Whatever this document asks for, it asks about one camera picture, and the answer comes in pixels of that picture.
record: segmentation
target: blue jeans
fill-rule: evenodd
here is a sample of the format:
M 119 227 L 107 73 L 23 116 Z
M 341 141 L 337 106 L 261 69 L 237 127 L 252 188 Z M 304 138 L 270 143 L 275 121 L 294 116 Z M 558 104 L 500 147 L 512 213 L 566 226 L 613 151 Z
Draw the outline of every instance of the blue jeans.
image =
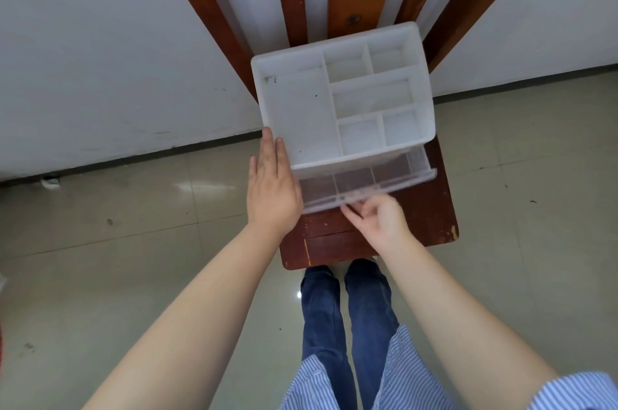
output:
M 345 274 L 345 289 L 360 399 L 363 408 L 370 410 L 380 388 L 390 339 L 399 322 L 390 306 L 388 281 L 375 262 L 354 260 Z M 327 266 L 313 266 L 306 269 L 300 291 L 305 317 L 303 359 L 316 355 L 326 368 L 339 408 L 356 410 L 356 388 L 339 310 L 339 281 Z

